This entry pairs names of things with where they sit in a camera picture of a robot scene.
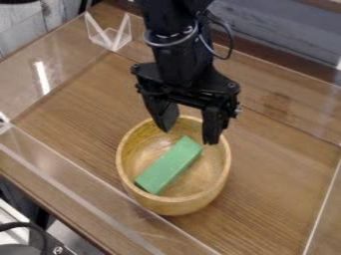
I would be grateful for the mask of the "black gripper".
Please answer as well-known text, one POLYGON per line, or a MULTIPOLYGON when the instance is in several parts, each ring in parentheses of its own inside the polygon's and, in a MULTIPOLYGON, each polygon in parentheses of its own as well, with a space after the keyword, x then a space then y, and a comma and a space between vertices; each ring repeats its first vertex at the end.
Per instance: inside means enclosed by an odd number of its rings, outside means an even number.
POLYGON ((240 85, 214 66, 226 59, 213 50, 209 33, 163 37, 146 33, 155 60, 131 67, 137 89, 158 128, 169 132, 180 117, 180 105, 202 111, 202 141, 218 144, 229 119, 238 114, 240 85))

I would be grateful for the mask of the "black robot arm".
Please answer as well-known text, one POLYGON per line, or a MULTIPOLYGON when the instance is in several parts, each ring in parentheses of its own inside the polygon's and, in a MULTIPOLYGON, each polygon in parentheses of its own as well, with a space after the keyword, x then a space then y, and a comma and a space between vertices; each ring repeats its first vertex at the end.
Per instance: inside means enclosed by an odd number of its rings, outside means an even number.
POLYGON ((151 63, 133 65, 137 89, 162 131, 170 131, 180 106, 201 110, 202 142, 217 144, 229 121, 238 115, 240 85, 213 61, 210 24, 229 25, 209 10, 213 0, 138 0, 146 24, 145 41, 151 63))

